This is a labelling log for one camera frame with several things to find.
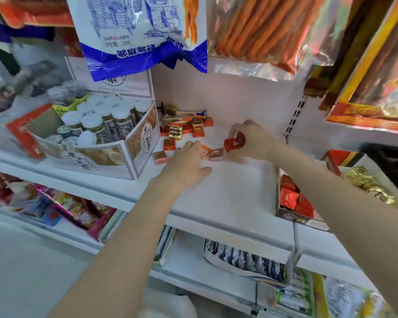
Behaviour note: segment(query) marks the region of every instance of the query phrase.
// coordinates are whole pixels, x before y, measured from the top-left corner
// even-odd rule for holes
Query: forearm
[[[292,177],[398,315],[398,211],[293,147],[281,144],[269,160]]]
[[[159,234],[178,196],[163,187],[155,179],[150,181],[119,229],[49,318],[137,317]]]

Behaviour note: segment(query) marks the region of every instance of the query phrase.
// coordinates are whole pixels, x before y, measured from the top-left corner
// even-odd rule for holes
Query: hand
[[[173,193],[180,194],[212,172],[212,167],[200,167],[203,157],[202,144],[188,141],[183,148],[175,150],[156,179],[173,190]]]
[[[238,161],[242,157],[270,160],[271,151],[275,149],[275,146],[282,144],[264,127],[250,119],[243,124],[234,124],[228,134],[229,138],[233,138],[238,131],[245,135],[246,143],[242,148],[228,152],[227,158],[233,161]]]

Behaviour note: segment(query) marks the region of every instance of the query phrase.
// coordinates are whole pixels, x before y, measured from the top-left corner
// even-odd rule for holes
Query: person's right arm
[[[398,315],[398,210],[321,167],[298,149],[247,120],[229,136],[244,133],[243,148],[229,159],[268,160],[292,177],[352,258]]]

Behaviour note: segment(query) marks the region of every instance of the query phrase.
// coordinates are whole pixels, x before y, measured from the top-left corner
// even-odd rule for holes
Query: person's left hand
[[[212,172],[212,167],[200,167],[204,151],[200,142],[188,141],[175,150],[161,173],[156,177],[175,194],[192,186]]]

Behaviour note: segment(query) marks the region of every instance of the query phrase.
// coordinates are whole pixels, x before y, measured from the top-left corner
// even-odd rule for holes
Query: white floor
[[[56,305],[93,256],[61,242],[0,223],[0,318],[43,318]],[[185,291],[149,278],[149,288]],[[199,318],[246,315],[189,294]]]

